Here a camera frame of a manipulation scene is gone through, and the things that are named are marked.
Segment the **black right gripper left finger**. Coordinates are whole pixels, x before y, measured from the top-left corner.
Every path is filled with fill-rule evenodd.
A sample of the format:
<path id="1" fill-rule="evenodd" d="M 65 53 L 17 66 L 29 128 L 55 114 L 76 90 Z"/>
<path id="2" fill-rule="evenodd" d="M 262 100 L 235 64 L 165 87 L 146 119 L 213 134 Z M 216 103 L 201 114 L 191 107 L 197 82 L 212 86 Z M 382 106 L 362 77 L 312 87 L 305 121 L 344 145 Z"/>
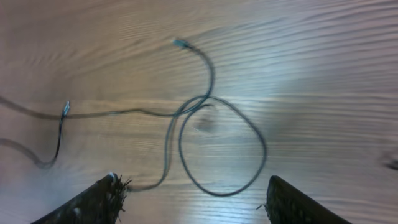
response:
<path id="1" fill-rule="evenodd" d="M 115 224 L 126 193 L 127 182 L 111 172 L 32 224 Z"/>

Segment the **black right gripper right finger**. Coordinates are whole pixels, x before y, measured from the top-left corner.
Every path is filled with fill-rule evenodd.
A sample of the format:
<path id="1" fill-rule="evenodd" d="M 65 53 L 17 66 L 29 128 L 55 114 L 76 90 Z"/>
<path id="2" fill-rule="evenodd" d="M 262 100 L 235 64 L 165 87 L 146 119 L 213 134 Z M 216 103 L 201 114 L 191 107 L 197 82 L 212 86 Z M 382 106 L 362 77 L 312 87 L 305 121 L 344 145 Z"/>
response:
<path id="1" fill-rule="evenodd" d="M 276 175 L 269 179 L 266 212 L 272 224 L 349 224 Z"/>

